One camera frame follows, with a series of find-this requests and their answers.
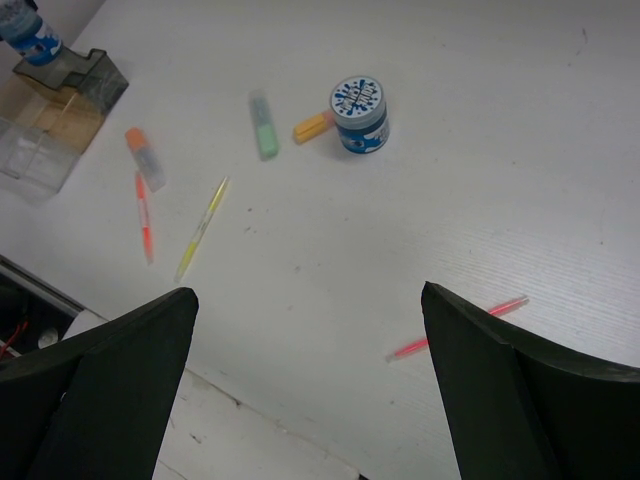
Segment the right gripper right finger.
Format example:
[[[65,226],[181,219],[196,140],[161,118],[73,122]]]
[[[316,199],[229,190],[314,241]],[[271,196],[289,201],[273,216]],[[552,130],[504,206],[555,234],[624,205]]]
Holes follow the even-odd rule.
[[[426,283],[429,350],[464,479],[636,479],[639,371]]]

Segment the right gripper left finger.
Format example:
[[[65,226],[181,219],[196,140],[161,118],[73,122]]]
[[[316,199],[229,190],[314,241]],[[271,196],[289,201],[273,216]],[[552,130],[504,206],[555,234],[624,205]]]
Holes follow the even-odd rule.
[[[177,288],[2,362],[2,478],[151,478],[198,309],[195,292]]]

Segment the orange thin pen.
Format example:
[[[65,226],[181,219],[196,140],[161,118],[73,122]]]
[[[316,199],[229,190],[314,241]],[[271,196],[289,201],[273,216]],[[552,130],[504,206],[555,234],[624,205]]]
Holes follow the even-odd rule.
[[[145,182],[140,172],[135,173],[136,196],[139,209],[139,219],[142,232],[142,242],[145,258],[148,264],[154,260],[153,237],[150,225]]]

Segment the orange highlighter clear cap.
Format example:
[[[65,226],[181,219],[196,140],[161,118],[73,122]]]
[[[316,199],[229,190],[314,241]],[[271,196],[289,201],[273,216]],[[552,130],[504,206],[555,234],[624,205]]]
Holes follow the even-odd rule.
[[[125,133],[125,139],[148,188],[157,192],[166,185],[166,176],[144,131],[137,127],[131,128]]]

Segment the green highlighter marker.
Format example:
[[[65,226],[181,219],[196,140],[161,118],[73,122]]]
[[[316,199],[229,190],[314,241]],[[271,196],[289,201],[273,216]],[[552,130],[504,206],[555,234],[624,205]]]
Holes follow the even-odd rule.
[[[266,95],[261,90],[249,94],[249,110],[252,117],[257,148],[263,160],[279,153],[279,141]]]

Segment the blue paint jar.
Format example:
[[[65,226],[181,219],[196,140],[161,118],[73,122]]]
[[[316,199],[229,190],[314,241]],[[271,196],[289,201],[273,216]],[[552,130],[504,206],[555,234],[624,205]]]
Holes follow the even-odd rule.
[[[44,66],[58,57],[63,42],[37,9],[34,1],[2,1],[1,40],[29,64]]]
[[[329,105],[340,142],[349,152],[373,153],[387,142],[387,102],[376,79],[363,75],[344,79],[331,92]]]

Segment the yellow orange highlighter marker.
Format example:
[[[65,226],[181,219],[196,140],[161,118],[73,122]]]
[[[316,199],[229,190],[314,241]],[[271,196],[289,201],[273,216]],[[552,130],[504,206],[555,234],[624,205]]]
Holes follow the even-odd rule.
[[[333,114],[330,110],[318,113],[293,128],[293,139],[296,144],[304,144],[327,132],[334,126]]]

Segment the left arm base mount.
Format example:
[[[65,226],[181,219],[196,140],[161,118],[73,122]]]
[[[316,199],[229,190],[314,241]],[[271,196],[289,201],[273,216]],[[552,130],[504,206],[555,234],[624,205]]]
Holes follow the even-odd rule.
[[[84,307],[1,257],[1,361],[61,341]]]

